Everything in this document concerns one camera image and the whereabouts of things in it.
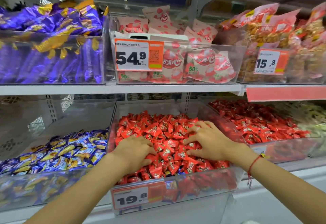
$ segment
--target orange price label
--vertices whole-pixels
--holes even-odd
[[[164,180],[137,186],[111,189],[114,209],[128,209],[145,203],[162,201],[165,193]]]
[[[115,38],[117,71],[162,71],[164,42]]]
[[[288,57],[288,50],[262,48],[258,53],[254,74],[283,75]]]

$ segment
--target forearm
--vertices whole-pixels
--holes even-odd
[[[79,224],[125,174],[125,165],[108,154],[75,185],[48,203],[26,224]]]
[[[242,155],[238,150],[233,160],[248,171],[258,155],[248,147],[242,146],[241,150]],[[323,191],[265,159],[254,163],[251,175],[303,223],[325,222],[326,193]]]

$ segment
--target hand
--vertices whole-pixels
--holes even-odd
[[[111,152],[126,166],[125,174],[135,173],[140,168],[151,164],[150,159],[145,159],[148,154],[156,154],[151,141],[144,137],[128,137],[122,140]]]
[[[231,160],[233,150],[239,145],[227,138],[212,122],[199,121],[188,132],[196,132],[184,141],[184,145],[198,141],[202,149],[188,150],[188,155],[209,160]]]

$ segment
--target pile of candy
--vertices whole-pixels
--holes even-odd
[[[219,33],[214,43],[248,47],[238,76],[240,82],[322,84],[326,53],[326,32],[322,19],[326,13],[326,3],[313,8],[308,20],[298,22],[300,9],[275,15],[278,7],[277,3],[263,5],[220,23],[216,26]],[[290,50],[290,57],[282,72],[279,69],[278,75],[255,73],[260,48]]]
[[[184,114],[149,115],[147,111],[122,117],[116,134],[116,146],[129,136],[144,136],[153,143],[157,155],[148,155],[146,158],[152,160],[149,166],[123,177],[118,184],[229,167],[228,161],[210,161],[186,154],[188,150],[201,149],[198,142],[183,145],[183,140],[191,136],[187,129],[196,122],[198,118],[190,119]]]
[[[209,103],[218,113],[235,124],[247,144],[309,137],[291,118],[282,118],[268,106],[246,100],[217,100]]]
[[[107,14],[93,0],[0,7],[0,84],[102,83]]]
[[[104,156],[107,144],[108,129],[55,136],[29,153],[1,162],[0,177],[89,168]]]
[[[192,28],[169,17],[170,6],[144,8],[145,19],[117,17],[120,37],[126,34],[175,34],[164,38],[163,68],[161,72],[118,72],[121,83],[140,81],[153,83],[210,82],[226,83],[237,75],[230,63],[228,51],[211,48],[218,31],[206,23],[194,20]],[[185,35],[188,40],[178,39]]]

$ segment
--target red string bracelet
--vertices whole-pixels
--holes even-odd
[[[252,168],[252,166],[256,163],[256,161],[259,158],[265,158],[265,154],[264,153],[260,153],[260,155],[251,163],[251,165],[249,167],[249,170],[248,170],[248,183],[247,183],[247,185],[249,186],[249,188],[251,188],[251,182],[252,182],[252,179],[251,179],[251,168]]]

